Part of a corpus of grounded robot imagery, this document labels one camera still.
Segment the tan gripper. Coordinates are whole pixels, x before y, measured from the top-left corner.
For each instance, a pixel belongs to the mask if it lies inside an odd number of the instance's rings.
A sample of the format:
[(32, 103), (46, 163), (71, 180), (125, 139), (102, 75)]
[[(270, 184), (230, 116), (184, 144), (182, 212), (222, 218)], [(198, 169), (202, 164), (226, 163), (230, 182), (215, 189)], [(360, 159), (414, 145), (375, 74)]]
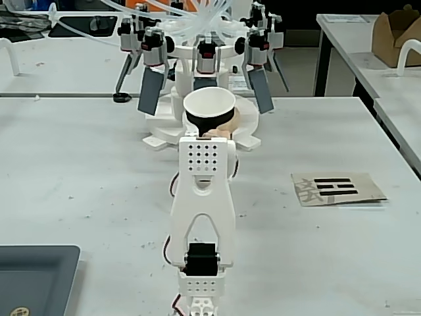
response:
[(219, 128), (211, 129), (205, 132), (202, 137), (204, 138), (226, 138), (228, 140), (232, 139), (232, 132), (238, 129), (239, 126), (239, 109), (234, 108), (233, 117), (221, 124)]

